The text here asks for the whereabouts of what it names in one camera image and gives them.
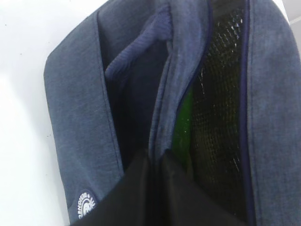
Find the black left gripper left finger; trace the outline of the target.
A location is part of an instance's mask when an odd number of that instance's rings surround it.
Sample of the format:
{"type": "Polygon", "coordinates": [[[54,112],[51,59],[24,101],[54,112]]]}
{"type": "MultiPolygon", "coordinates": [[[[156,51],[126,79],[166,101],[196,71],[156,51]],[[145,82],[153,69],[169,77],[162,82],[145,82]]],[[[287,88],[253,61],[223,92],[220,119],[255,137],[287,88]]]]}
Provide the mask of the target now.
{"type": "Polygon", "coordinates": [[[125,175],[87,215],[74,226],[151,226],[150,161],[138,151],[125,175]]]}

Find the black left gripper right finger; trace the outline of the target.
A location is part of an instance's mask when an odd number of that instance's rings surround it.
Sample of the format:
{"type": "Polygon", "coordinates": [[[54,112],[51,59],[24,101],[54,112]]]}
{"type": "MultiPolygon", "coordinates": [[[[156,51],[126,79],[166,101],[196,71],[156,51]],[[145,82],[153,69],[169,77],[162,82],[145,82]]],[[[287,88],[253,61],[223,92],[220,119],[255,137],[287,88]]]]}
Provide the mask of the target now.
{"type": "Polygon", "coordinates": [[[174,153],[160,158],[164,226],[243,226],[189,179],[174,153]]]}

